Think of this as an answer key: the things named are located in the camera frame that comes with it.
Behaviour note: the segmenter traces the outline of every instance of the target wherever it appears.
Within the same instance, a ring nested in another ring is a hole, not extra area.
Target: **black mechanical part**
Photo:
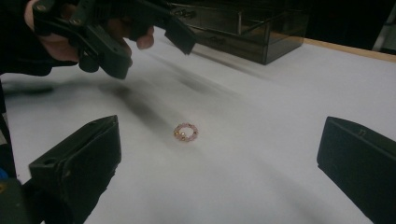
[[[327,118],[318,167],[374,223],[396,223],[396,142],[358,123]]]
[[[92,121],[33,161],[32,178],[0,182],[0,223],[82,224],[120,163],[117,116]]]
[[[68,21],[61,18],[64,4],[76,5]],[[126,77],[131,58],[103,29],[109,19],[131,19],[131,40],[136,41],[153,25],[164,29],[165,36],[183,53],[192,51],[194,32],[170,10],[163,0],[39,0],[33,6],[35,31],[39,35],[55,33],[67,37],[79,50],[82,70],[95,72],[100,66],[115,78]]]

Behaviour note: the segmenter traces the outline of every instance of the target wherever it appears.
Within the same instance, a ring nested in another ring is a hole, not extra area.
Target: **white surface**
[[[116,114],[122,162],[86,223],[371,223],[316,156],[328,116],[396,139],[396,63],[310,45],[266,66],[202,46],[185,57],[159,30],[133,59],[125,80],[77,67],[2,76],[18,92],[7,113],[21,181],[66,136]],[[182,122],[198,139],[173,137]]]

